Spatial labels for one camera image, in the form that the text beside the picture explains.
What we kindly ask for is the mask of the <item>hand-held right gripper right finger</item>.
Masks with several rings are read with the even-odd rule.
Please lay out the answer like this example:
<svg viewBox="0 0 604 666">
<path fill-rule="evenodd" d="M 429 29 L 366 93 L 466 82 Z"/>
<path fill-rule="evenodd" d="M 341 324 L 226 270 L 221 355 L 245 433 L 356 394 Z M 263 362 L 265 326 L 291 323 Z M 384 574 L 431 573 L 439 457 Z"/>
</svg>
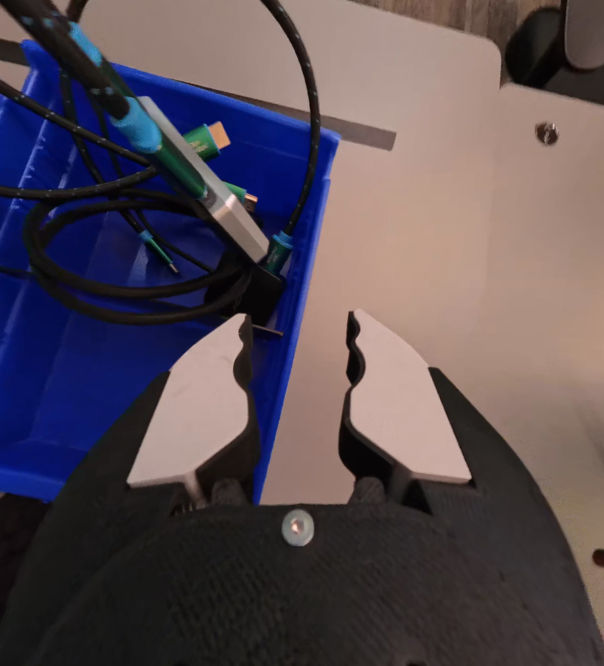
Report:
<svg viewBox="0 0 604 666">
<path fill-rule="evenodd" d="M 431 367 L 364 310 L 348 313 L 347 378 L 339 454 L 356 477 L 467 484 L 469 466 Z"/>
</svg>

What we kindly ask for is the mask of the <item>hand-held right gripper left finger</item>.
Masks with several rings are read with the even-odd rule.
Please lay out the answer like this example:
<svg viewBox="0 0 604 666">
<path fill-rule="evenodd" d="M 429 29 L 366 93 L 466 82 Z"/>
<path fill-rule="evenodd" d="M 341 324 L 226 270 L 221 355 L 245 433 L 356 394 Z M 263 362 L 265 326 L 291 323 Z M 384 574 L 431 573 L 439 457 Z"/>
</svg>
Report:
<svg viewBox="0 0 604 666">
<path fill-rule="evenodd" d="M 182 484 L 192 502 L 208 502 L 218 481 L 252 480 L 261 454 L 252 350 L 251 318 L 236 314 L 173 364 L 129 487 Z"/>
</svg>

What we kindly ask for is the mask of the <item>blue plastic bin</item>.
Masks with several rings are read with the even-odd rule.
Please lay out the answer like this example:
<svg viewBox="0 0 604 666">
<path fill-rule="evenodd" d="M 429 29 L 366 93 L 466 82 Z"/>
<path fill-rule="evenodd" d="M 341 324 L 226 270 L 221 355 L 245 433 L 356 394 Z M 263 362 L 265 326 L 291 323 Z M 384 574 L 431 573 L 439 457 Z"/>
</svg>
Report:
<svg viewBox="0 0 604 666">
<path fill-rule="evenodd" d="M 23 44 L 31 65 L 24 94 L 62 110 L 57 64 Z M 307 123 L 123 65 L 115 69 L 149 96 L 180 132 L 222 121 L 231 140 L 211 163 L 221 178 L 258 198 L 270 237 L 285 226 L 306 170 Z M 255 492 L 262 494 L 290 380 L 323 224 L 339 135 L 323 128 L 305 212 L 282 271 L 285 289 L 256 333 L 251 390 L 261 429 Z M 91 186 L 72 135 L 0 95 L 0 185 L 22 189 Z M 0 197 L 0 266 L 29 272 L 23 244 L 36 201 Z M 217 266 L 223 242 L 206 224 L 170 211 L 148 211 L 155 231 L 182 251 Z M 116 211 L 73 222 L 50 243 L 50 258 L 87 279 L 126 287 L 179 284 L 204 272 L 182 260 L 175 279 Z M 67 309 L 36 280 L 0 272 L 0 492 L 53 500 L 83 454 L 160 372 L 220 323 L 206 317 L 167 326 L 127 326 Z"/>
</svg>

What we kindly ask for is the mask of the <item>silver hdmi adapter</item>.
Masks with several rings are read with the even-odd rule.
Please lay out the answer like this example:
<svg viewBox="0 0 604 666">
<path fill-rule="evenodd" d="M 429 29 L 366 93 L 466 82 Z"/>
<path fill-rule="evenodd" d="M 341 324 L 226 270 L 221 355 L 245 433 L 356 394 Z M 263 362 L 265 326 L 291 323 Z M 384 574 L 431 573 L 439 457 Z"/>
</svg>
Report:
<svg viewBox="0 0 604 666">
<path fill-rule="evenodd" d="M 202 182 L 201 191 L 195 199 L 251 262 L 257 264 L 263 260 L 269 249 L 269 240 L 237 196 L 194 151 L 150 97 L 140 96 L 138 102 L 157 124 L 164 140 L 173 147 L 173 154 L 181 158 L 182 166 Z"/>
</svg>

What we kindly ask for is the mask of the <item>small black box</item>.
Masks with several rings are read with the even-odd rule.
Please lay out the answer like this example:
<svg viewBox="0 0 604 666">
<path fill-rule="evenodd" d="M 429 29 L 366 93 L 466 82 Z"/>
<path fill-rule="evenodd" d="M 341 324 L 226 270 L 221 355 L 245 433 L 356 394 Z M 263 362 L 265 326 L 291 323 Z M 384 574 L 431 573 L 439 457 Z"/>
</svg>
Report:
<svg viewBox="0 0 604 666">
<path fill-rule="evenodd" d="M 247 264 L 237 254 L 230 250 L 224 251 L 216 272 L 231 269 L 233 273 L 207 288 L 204 303 L 216 304 L 226 292 L 230 291 L 249 267 L 250 264 Z M 257 264 L 251 271 L 251 281 L 244 293 L 224 304 L 217 313 L 225 318 L 235 314 L 247 314 L 251 317 L 252 324 L 269 328 L 268 324 L 277 310 L 285 287 L 286 280 L 283 277 L 275 276 Z"/>
</svg>

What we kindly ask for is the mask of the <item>black office chair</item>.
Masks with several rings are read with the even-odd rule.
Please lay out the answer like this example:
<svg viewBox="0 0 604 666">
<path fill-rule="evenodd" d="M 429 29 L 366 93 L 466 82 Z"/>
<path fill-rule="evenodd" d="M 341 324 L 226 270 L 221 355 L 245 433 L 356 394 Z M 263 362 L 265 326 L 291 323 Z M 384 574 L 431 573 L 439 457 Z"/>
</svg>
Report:
<svg viewBox="0 0 604 666">
<path fill-rule="evenodd" d="M 506 45 L 515 84 L 604 105 L 604 1 L 530 13 Z"/>
</svg>

